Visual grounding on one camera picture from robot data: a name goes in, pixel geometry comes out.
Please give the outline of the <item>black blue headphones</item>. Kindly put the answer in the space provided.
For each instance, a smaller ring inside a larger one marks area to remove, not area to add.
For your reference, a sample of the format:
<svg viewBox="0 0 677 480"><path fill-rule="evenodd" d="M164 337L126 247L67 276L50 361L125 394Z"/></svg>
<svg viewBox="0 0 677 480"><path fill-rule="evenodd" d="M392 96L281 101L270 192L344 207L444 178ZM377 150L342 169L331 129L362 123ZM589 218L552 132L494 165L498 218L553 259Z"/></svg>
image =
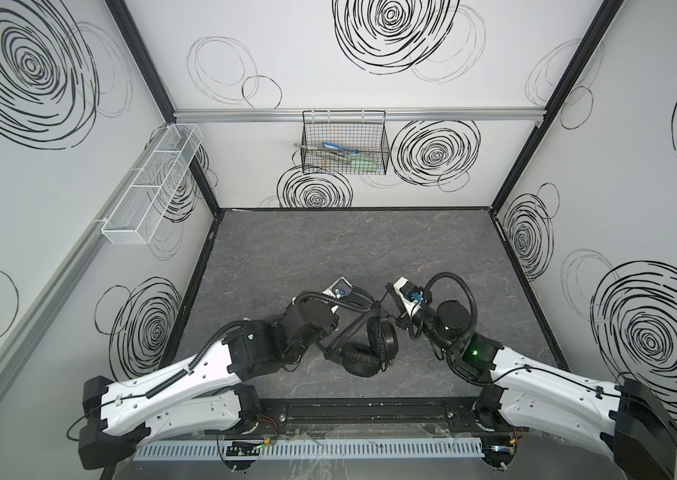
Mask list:
<svg viewBox="0 0 677 480"><path fill-rule="evenodd" d="M364 326L366 342L349 339ZM325 360L340 364L350 375L370 378L385 371L399 352L398 336L387 312L376 304L368 314L357 318L330 345L318 343Z"/></svg>

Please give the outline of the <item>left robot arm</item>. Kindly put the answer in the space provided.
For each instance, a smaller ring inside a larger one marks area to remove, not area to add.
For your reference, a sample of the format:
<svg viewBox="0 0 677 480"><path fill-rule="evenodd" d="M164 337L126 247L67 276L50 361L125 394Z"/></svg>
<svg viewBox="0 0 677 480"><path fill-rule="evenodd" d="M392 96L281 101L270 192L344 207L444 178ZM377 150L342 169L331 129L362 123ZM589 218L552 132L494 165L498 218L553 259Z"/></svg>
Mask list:
<svg viewBox="0 0 677 480"><path fill-rule="evenodd" d="M338 310L360 315L370 301L338 288L304 291L280 314L232 321L190 358L144 376L86 380L78 456L85 470L112 467L162 438L198 430L248 429L258 398L246 381L292 365L338 327Z"/></svg>

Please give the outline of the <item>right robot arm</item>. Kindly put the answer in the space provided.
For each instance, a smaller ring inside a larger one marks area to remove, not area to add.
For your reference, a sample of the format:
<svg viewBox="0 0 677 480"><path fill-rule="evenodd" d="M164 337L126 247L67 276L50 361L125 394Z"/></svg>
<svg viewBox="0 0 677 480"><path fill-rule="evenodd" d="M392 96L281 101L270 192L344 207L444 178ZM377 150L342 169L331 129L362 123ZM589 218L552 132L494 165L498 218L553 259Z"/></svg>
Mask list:
<svg viewBox="0 0 677 480"><path fill-rule="evenodd" d="M392 285L413 338L426 337L448 369L479 388L472 411L484 430L528 428L601 454L631 479L672 479L677 423L644 384L589 379L536 362L477 331L477 305L451 272L424 286Z"/></svg>

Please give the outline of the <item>green spatula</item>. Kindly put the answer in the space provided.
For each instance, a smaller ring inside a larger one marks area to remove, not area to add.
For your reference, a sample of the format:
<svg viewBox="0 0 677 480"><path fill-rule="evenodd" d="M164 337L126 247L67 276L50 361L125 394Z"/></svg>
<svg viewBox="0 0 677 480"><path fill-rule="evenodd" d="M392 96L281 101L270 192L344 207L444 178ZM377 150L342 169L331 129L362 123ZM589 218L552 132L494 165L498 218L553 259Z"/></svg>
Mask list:
<svg viewBox="0 0 677 480"><path fill-rule="evenodd" d="M304 158L306 163L318 166L324 169L332 167L346 167L349 170L358 171L360 173L369 173L378 170L379 163L373 156L363 154L360 150L356 150L356 154L349 154L346 156L339 156L328 153L322 150L320 146L308 146L306 144L294 144Z"/></svg>

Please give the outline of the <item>blue tool in basket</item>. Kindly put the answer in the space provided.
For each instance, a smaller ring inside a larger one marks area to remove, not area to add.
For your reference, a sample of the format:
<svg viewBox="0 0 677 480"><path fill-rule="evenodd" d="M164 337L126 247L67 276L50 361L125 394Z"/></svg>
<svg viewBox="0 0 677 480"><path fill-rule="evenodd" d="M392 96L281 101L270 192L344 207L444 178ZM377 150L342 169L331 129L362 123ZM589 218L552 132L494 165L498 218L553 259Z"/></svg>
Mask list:
<svg viewBox="0 0 677 480"><path fill-rule="evenodd" d="M333 144L333 143L330 143L330 142L322 143L322 150L324 150L325 152L328 152L328 153L339 155L339 156L346 156L346 155L349 155L349 154L356 154L357 153L356 150L352 150L352 149L349 149L349 148L346 148L346 147L342 147L342 146L339 146L339 145L336 145L336 144Z"/></svg>

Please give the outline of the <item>white mesh shelf basket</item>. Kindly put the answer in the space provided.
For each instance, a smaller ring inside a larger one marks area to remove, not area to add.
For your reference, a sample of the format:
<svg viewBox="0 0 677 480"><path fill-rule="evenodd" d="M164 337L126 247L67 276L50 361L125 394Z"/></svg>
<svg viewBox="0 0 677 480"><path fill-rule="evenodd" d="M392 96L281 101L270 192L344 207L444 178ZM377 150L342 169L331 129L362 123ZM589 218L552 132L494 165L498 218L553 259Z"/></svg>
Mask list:
<svg viewBox="0 0 677 480"><path fill-rule="evenodd" d="M158 128L144 149L144 161L106 217L102 235L117 246L150 243L200 145L202 132L196 124Z"/></svg>

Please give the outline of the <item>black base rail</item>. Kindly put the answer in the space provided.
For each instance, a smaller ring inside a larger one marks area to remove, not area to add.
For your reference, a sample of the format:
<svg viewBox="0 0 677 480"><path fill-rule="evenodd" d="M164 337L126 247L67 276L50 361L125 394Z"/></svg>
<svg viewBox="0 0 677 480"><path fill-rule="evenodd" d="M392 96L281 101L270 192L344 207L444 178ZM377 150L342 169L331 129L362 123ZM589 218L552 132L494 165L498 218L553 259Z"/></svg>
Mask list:
<svg viewBox="0 0 677 480"><path fill-rule="evenodd" d="M292 398L262 399L262 415L278 431L334 425L432 424L450 433L488 432L477 425L474 397Z"/></svg>

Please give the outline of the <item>aluminium wall rail back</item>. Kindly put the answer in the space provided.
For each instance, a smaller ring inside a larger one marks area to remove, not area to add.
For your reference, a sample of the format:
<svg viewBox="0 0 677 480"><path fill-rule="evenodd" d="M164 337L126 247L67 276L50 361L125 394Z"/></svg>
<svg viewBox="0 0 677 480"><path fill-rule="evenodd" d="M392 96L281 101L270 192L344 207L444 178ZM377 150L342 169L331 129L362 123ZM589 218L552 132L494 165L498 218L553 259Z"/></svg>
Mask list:
<svg viewBox="0 0 677 480"><path fill-rule="evenodd" d="M308 121L532 121L544 120L542 107L404 107L404 108L276 108L186 109L174 117L188 123L254 123Z"/></svg>

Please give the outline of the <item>aluminium wall rail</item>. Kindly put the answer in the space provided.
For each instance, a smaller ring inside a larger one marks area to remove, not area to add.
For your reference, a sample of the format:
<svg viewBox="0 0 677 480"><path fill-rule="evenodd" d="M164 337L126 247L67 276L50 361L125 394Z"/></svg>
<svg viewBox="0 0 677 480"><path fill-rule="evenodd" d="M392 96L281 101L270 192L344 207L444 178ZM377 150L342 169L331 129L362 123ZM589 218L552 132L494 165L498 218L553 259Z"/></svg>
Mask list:
<svg viewBox="0 0 677 480"><path fill-rule="evenodd" d="M542 107L404 107L404 108L276 108L186 109L174 117L188 123L254 123L308 121L532 121L544 120Z"/></svg>
<svg viewBox="0 0 677 480"><path fill-rule="evenodd" d="M114 216L116 205L126 196L126 190L136 178L136 172L148 161L148 156L150 156L148 150L140 153L134 167L128 170L100 212L88 223L82 237L74 244L34 303L30 304L26 313L18 318L18 325L8 332L8 340L0 346L0 402L12 388L12 384L30 356L34 354L38 344L42 342L54 318L64 307L76 284L80 282L80 278L98 254L104 243L102 226Z"/></svg>

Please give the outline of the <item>aluminium wall rail left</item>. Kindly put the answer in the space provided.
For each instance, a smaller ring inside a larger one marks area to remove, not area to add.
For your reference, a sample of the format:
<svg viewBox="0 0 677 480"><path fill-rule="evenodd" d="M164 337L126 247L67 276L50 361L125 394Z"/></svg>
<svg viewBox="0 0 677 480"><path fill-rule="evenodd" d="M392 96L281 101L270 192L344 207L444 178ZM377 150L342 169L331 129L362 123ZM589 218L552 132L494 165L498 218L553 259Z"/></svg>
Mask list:
<svg viewBox="0 0 677 480"><path fill-rule="evenodd" d="M42 342L54 318L64 307L76 284L80 282L80 278L98 254L104 243L102 226L114 216L116 205L126 196L126 190L136 178L136 172L148 161L148 156L150 156L148 150L140 153L134 167L128 170L100 212L88 223L82 237L74 244L34 303L30 304L26 313L18 318L18 325L8 332L8 340L0 346L0 402L12 388L12 384L30 356L34 354L38 344Z"/></svg>

